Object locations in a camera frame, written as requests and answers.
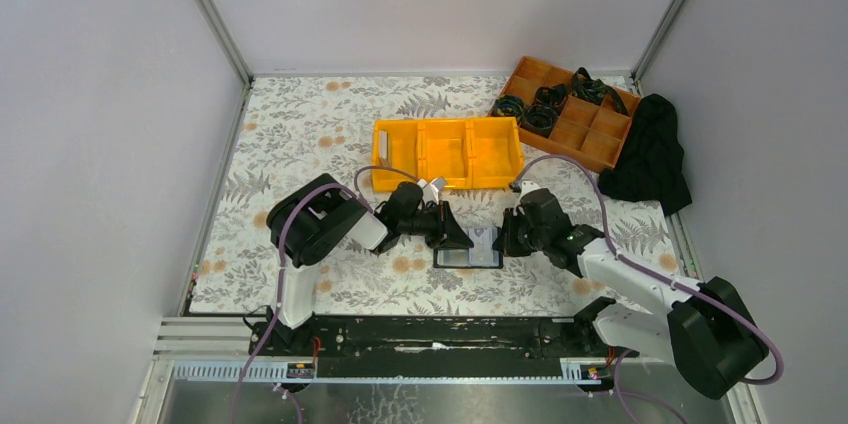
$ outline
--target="yellow storage tray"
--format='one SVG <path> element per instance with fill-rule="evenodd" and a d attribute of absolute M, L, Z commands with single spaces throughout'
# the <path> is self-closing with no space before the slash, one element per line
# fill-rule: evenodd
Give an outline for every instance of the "yellow storage tray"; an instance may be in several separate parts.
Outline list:
<path fill-rule="evenodd" d="M 444 177 L 450 189 L 498 189 L 521 172 L 524 153 L 513 117 L 377 121 L 371 163 L 428 181 Z M 375 170 L 371 176 L 378 192 L 394 191 L 406 180 L 390 171 Z"/>

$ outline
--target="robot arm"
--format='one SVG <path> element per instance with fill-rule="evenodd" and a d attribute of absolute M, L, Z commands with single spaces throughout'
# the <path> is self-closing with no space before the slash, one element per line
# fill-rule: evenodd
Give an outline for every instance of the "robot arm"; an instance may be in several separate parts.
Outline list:
<path fill-rule="evenodd" d="M 551 263 L 579 277 L 599 281 L 639 304 L 641 312 L 599 298 L 575 316 L 591 325 L 609 346 L 636 350 L 674 365 L 703 395 L 720 399 L 768 356 L 766 345 L 726 314 L 688 293 L 623 263 L 587 225 L 572 225 L 550 191 L 521 182 L 514 208 L 504 211 L 495 249 L 505 256 L 543 252 Z M 629 260 L 648 264 L 638 256 Z M 667 273 L 674 283 L 700 291 L 753 322 L 736 289 L 721 278 L 707 283 Z"/>
<path fill-rule="evenodd" d="M 314 189 L 335 183 L 319 176 L 278 203 L 268 214 L 271 241 L 279 247 L 283 222 Z M 285 273 L 280 312 L 284 342 L 293 329 L 312 316 L 312 290 L 319 275 L 315 266 L 345 236 L 379 254 L 400 234 L 425 236 L 431 247 L 469 248 L 472 243 L 456 223 L 447 202 L 438 200 L 441 183 L 402 183 L 376 214 L 338 190 L 309 202 L 293 221 L 285 251 L 291 264 Z M 548 189 L 522 181 L 518 202 L 504 210 L 504 222 L 493 249 L 504 256 L 542 252 L 551 263 L 579 277 L 603 282 L 648 312 L 630 309 L 610 298 L 599 298 L 575 316 L 605 344 L 624 347 L 673 364 L 693 388 L 719 399 L 768 356 L 766 345 L 725 313 L 626 265 L 614 255 L 599 230 L 573 225 Z M 638 256 L 628 260 L 647 265 Z M 671 282 L 700 292 L 753 322 L 736 289 L 713 278 L 708 283 L 667 274 Z"/>

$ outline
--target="floral tablecloth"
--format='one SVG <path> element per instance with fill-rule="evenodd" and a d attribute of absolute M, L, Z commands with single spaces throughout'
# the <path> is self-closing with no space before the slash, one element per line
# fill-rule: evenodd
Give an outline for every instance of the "floral tablecloth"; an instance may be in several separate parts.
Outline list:
<path fill-rule="evenodd" d="M 624 87 L 623 77 L 605 79 Z M 374 121 L 486 114 L 506 78 L 278 77 L 259 78 L 249 100 L 225 188 L 202 262 L 190 313 L 244 313 L 274 300 L 279 257 L 270 242 L 268 210 L 323 172 L 353 187 L 370 164 Z M 542 155 L 523 146 L 525 160 Z M 547 186 L 575 223 L 600 227 L 600 210 L 582 173 L 544 161 L 528 178 Z M 362 187 L 373 204 L 370 177 Z M 447 191 L 443 198 L 463 227 L 500 225 L 507 191 Z M 607 200 L 615 240 L 657 268 L 677 268 L 657 202 Z M 321 263 L 315 310 L 332 314 L 571 316 L 599 295 L 603 283 L 553 267 L 541 253 L 507 258 L 501 270 L 434 269 L 421 237 L 405 237 L 376 257 L 344 240 Z"/>

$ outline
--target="aluminum frame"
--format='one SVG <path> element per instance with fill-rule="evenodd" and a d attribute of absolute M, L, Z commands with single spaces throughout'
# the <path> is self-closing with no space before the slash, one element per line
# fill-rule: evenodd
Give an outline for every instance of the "aluminum frame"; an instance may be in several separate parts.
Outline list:
<path fill-rule="evenodd" d="M 227 30 L 227 26 L 224 24 L 224 20 L 221 18 L 221 14 L 218 12 L 215 3 L 212 0 L 195 0 L 195 2 L 206 19 L 206 23 L 209 25 L 212 34 L 215 35 L 218 45 L 221 46 L 221 50 L 227 56 L 227 60 L 230 62 L 233 71 L 239 77 L 242 84 L 245 86 L 249 85 L 253 80 L 253 75 L 244 61 L 244 57 L 242 57 L 235 40 L 233 40 L 233 36 Z"/>
<path fill-rule="evenodd" d="M 200 264 L 203 259 L 203 253 L 206 250 L 206 244 L 209 242 L 209 234 L 212 232 L 212 222 L 215 220 L 215 214 L 218 212 L 218 204 L 221 202 L 221 194 L 224 192 L 224 182 L 227 180 L 227 173 L 230 170 L 230 164 L 233 161 L 233 150 L 238 142 L 238 135 L 244 123 L 245 112 L 247 111 L 247 103 L 250 96 L 253 95 L 253 85 L 245 86 L 242 92 L 241 104 L 238 111 L 235 113 L 233 123 L 230 126 L 227 142 L 224 146 L 224 154 L 221 156 L 221 161 L 218 164 L 218 171 L 215 175 L 215 183 L 212 187 L 212 194 L 209 197 L 209 203 L 206 205 L 206 213 L 203 216 L 203 222 L 200 226 L 200 233 L 197 237 L 197 242 L 194 245 L 194 251 L 191 256 L 191 265 L 188 268 L 185 282 L 183 282 L 182 292 L 178 297 L 179 301 L 172 308 L 171 314 L 182 315 L 186 299 L 188 299 L 189 288 L 191 287 L 194 269 Z"/>
<path fill-rule="evenodd" d="M 654 58 L 656 58 L 662 43 L 665 41 L 665 38 L 668 36 L 671 28 L 674 26 L 674 23 L 677 21 L 677 16 L 680 14 L 680 10 L 683 8 L 686 1 L 687 0 L 671 0 L 671 3 L 668 5 L 662 20 L 660 20 L 659 26 L 657 26 L 657 29 L 654 31 L 654 35 L 651 36 L 651 40 L 648 42 L 648 46 L 636 62 L 636 65 L 633 66 L 632 77 L 633 80 L 637 82 L 637 86 L 639 81 L 642 80 L 642 77 L 645 76 L 648 68 L 651 67 Z"/>
<path fill-rule="evenodd" d="M 253 74 L 254 78 L 258 77 L 490 77 L 512 75 L 513 69 L 502 70 L 484 70 L 484 71 L 366 71 L 366 72 L 261 72 Z M 631 76 L 632 69 L 619 70 L 600 70 L 592 71 L 593 77 L 605 76 L 623 76 L 625 78 Z"/>
<path fill-rule="evenodd" d="M 171 319 L 169 325 L 184 325 L 189 324 L 184 321 L 192 321 L 192 320 L 204 320 L 204 319 L 216 319 L 216 318 L 173 318 Z M 213 353 L 193 353 L 193 352 L 180 352 L 180 351 L 169 351 L 167 354 L 157 355 L 150 362 L 148 377 L 145 380 L 144 385 L 141 388 L 141 392 L 138 395 L 138 401 L 133 410 L 132 414 L 129 416 L 127 420 L 128 424 L 157 424 L 160 422 L 162 417 L 162 411 L 165 407 L 168 398 L 168 392 L 171 388 L 171 383 L 175 379 L 174 369 L 179 362 L 191 361 L 191 360 L 203 360 L 203 361 L 221 361 L 221 362 L 239 362 L 243 363 L 247 359 L 246 353 L 247 347 L 242 348 L 241 353 L 231 353 L 231 352 L 213 352 Z M 302 361 L 304 358 L 302 357 L 257 357 L 257 361 L 273 361 L 273 362 L 297 362 Z M 569 363 L 572 364 L 590 364 L 595 363 L 597 360 L 590 359 L 569 359 Z M 650 358 L 634 358 L 632 360 L 634 363 L 653 363 L 657 362 L 656 359 Z M 352 379 L 348 381 L 353 384 L 381 384 L 386 383 L 385 379 L 375 378 L 375 379 Z M 398 380 L 398 383 L 406 383 L 405 381 Z M 426 381 L 427 384 L 452 384 L 452 385 L 464 385 L 464 384 L 480 384 L 485 382 L 480 382 L 480 380 L 454 380 L 454 379 L 428 379 Z M 497 382 L 492 381 L 494 384 L 527 384 L 527 385 L 544 385 L 545 382 L 538 382 L 533 380 L 500 380 Z M 759 397 L 756 393 L 756 390 L 747 384 L 739 384 L 730 392 L 727 393 L 726 398 L 728 400 L 728 404 L 730 405 L 730 409 L 733 415 L 733 420 L 736 424 L 768 424 L 763 411 L 762 405 L 760 403 Z"/>

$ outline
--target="wooden organizer tray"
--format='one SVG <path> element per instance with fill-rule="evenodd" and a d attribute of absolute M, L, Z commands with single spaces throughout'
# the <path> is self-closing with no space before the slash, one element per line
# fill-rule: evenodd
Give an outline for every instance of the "wooden organizer tray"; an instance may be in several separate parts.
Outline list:
<path fill-rule="evenodd" d="M 571 71 L 525 56 L 521 58 L 500 95 L 517 96 L 524 101 L 525 109 L 528 109 L 533 105 L 538 88 L 557 84 L 570 86 L 573 75 Z M 568 96 L 550 137 L 519 128 L 519 140 L 550 154 L 571 156 L 595 172 L 615 167 L 640 100 L 635 94 L 618 88 L 615 90 L 621 96 L 630 117 L 616 112 L 615 104 L 609 96 L 600 106 Z"/>

